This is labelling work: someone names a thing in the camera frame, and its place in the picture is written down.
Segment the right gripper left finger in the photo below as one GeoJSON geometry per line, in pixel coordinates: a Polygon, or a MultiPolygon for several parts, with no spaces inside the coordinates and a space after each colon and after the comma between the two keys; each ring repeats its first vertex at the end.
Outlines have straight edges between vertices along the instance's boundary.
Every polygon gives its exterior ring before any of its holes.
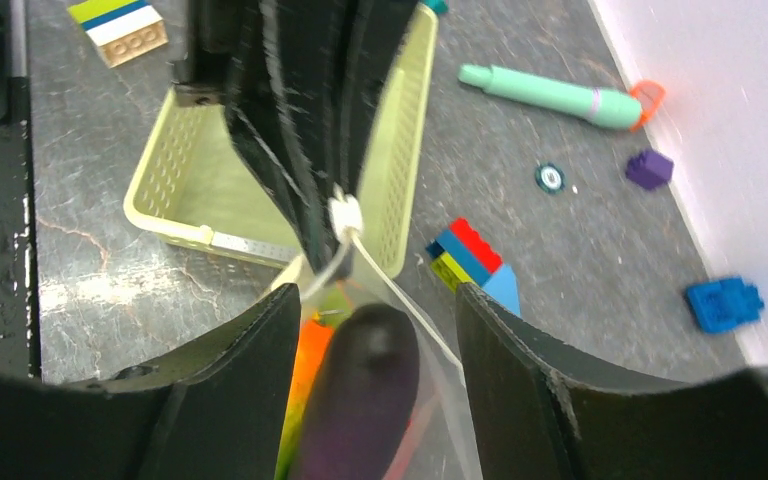
{"type": "Polygon", "coordinates": [[[285,284],[108,380],[0,373],[0,479],[270,479],[300,321],[285,284]]]}

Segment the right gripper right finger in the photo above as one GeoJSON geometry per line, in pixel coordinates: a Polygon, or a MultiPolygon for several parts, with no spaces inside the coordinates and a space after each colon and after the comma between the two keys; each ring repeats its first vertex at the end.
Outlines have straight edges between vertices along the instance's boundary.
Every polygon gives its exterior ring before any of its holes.
{"type": "Polygon", "coordinates": [[[701,382],[633,371],[472,284],[457,337],[487,479],[768,479],[768,367],[701,382]]]}

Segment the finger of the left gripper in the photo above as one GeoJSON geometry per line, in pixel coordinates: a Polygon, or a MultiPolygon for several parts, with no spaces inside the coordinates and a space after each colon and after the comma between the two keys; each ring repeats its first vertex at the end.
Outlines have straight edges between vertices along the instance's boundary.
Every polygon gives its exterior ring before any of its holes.
{"type": "Polygon", "coordinates": [[[384,85],[416,9],[415,1],[347,1],[338,30],[332,89],[332,178],[358,191],[384,85]]]}
{"type": "Polygon", "coordinates": [[[333,258],[320,102],[342,1],[189,1],[172,85],[185,107],[218,105],[232,147],[297,235],[314,271],[333,258]]]}

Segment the clear polka dot zip bag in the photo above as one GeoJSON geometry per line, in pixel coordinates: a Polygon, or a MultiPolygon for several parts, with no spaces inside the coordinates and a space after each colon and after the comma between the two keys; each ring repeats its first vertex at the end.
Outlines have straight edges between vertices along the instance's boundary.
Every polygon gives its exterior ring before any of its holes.
{"type": "Polygon", "coordinates": [[[371,259],[358,201],[336,190],[338,250],[302,287],[301,331],[279,479],[478,479],[461,362],[430,318],[371,259]]]}

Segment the green orange toy mango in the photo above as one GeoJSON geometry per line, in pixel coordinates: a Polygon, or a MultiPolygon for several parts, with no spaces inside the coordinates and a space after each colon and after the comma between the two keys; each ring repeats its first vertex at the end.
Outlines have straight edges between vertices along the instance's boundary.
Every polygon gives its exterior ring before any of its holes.
{"type": "Polygon", "coordinates": [[[318,313],[300,329],[284,424],[276,460],[275,480],[286,479],[297,450],[304,411],[335,328],[321,322],[318,313]]]}

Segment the purple toy eggplant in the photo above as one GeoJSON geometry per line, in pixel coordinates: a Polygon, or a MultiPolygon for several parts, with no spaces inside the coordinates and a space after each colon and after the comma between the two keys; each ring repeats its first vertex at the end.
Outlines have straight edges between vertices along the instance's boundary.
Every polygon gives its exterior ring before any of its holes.
{"type": "Polygon", "coordinates": [[[408,427],[419,376],[408,315],[384,303],[356,309],[325,352],[288,478],[383,478],[408,427]]]}

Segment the small teal block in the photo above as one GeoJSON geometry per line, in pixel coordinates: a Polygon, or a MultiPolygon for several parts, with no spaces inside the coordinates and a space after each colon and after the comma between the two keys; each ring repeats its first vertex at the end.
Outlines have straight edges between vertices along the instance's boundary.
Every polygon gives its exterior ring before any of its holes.
{"type": "Polygon", "coordinates": [[[449,11],[449,5],[446,0],[423,0],[423,4],[437,15],[444,15],[449,11]]]}

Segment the light green plastic basket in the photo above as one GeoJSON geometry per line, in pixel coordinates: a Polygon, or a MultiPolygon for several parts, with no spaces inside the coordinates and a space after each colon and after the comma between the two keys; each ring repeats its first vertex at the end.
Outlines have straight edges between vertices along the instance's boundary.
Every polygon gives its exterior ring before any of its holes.
{"type": "MultiPolygon", "coordinates": [[[[357,196],[363,244],[394,278],[406,256],[437,45],[419,4],[386,84],[357,196]]],[[[282,268],[300,252],[290,225],[231,146],[218,106],[168,93],[124,200],[128,220],[166,243],[282,268]]]]}

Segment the green blue white block stack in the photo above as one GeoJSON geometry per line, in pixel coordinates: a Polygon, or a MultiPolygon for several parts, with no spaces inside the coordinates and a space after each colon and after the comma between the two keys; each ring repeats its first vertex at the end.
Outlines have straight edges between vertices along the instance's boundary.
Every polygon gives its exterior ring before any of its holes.
{"type": "Polygon", "coordinates": [[[164,20],[145,0],[89,0],[68,12],[108,68],[168,43],[164,20]]]}

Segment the red blue green block stack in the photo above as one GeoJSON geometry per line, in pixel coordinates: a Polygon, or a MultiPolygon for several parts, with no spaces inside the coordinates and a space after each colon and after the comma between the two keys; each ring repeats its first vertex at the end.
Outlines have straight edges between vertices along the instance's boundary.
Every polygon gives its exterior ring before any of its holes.
{"type": "Polygon", "coordinates": [[[432,271],[455,292],[474,283],[517,317],[521,316],[517,277],[512,267],[464,217],[453,220],[427,246],[432,271]]]}

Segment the green poker chip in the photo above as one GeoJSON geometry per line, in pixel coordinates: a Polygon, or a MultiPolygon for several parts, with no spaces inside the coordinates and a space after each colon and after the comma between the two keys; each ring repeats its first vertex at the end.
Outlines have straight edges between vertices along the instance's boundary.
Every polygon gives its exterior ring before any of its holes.
{"type": "Polygon", "coordinates": [[[534,173],[537,186],[547,194],[557,194],[565,188],[565,175],[552,163],[540,164],[534,173]]]}

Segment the teal toy microphone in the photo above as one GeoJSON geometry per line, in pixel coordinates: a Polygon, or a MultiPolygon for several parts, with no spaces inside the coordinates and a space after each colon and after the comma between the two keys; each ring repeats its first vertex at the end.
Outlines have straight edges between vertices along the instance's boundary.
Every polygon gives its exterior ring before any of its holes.
{"type": "Polygon", "coordinates": [[[643,104],[615,89],[586,87],[495,65],[463,64],[458,80],[488,95],[578,117],[603,128],[632,130],[644,119],[643,104]]]}

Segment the purple building block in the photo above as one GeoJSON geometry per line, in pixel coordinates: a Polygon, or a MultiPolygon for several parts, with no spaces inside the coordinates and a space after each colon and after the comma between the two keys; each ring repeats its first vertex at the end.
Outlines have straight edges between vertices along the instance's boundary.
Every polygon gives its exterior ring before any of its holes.
{"type": "Polygon", "coordinates": [[[629,158],[625,177],[639,187],[652,191],[671,181],[674,166],[674,162],[660,152],[645,149],[629,158]]]}

